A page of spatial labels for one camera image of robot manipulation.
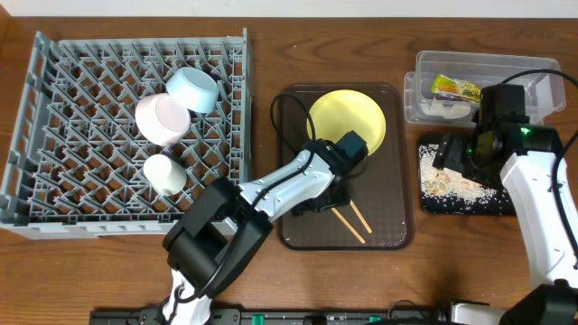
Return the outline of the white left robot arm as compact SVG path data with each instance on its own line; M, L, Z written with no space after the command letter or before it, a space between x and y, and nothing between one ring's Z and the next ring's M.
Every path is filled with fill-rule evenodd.
M290 209L315 212L348 202L349 173L368 156L354 131L337 142L311 139L294 160L256 181L213 181L163 240L172 291L158 310L161 324L204 324L213 298L247 268Z

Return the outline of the wooden chopstick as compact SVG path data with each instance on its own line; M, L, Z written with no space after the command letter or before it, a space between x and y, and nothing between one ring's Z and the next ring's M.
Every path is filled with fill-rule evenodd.
M348 222L347 219L335 208L331 208L331 212L339 219L339 221L348 229L348 231L361 243L365 244L365 239L361 234Z
M353 211L355 212L355 214L357 215L357 217L359 218L360 222L362 223L363 227L367 230L367 232L369 234L371 234L373 232L371 226L369 225L369 223L366 221L365 217L363 216L363 214L361 213L361 211L359 210L359 208L357 207L357 205L355 204L355 202L353 200L350 201L350 206L353 209Z

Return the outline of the green yellow snack wrapper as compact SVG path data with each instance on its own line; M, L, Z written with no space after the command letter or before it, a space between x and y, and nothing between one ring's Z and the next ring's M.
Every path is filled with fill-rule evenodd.
M431 92L446 98L458 98L465 101L479 103L481 89L475 84L461 79L452 79L439 74L433 81Z

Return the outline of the white bowl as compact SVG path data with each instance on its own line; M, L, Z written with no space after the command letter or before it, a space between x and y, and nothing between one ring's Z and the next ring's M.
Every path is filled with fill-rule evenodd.
M187 108L162 93L137 103L135 121L139 132L151 143L173 146L189 132L191 117Z

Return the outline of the clear plastic wrap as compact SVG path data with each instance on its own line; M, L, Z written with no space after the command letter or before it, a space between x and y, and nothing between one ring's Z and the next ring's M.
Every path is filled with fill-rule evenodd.
M426 115L440 116L443 119L459 119L471 112L471 106L462 102L454 102L447 106L441 101L434 100L431 104L423 103L420 107Z

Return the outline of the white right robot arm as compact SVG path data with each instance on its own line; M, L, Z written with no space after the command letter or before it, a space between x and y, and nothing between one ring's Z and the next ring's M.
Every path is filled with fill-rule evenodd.
M481 91L472 136L445 135L433 161L484 186L504 189L517 214L531 289L503 311L474 302L451 307L452 324L575 324L577 208L564 154L553 127L532 125L520 85Z

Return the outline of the white cup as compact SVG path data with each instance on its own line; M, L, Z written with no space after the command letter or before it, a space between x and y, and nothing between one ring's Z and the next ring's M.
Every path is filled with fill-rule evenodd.
M164 154L150 156L144 162L143 173L153 189L164 196L178 194L187 181L185 169Z

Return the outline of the light blue bowl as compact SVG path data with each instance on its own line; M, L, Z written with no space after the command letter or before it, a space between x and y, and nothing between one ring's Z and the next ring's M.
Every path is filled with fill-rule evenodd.
M212 113L219 97L216 80L192 67L179 68L166 82L166 91L179 105L200 114Z

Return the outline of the yellow plate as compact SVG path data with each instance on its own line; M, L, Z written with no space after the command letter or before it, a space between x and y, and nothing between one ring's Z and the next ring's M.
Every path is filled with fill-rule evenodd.
M368 95L339 89L318 98L310 109L316 137L336 143L349 131L356 132L373 154L385 139L387 123L378 103Z

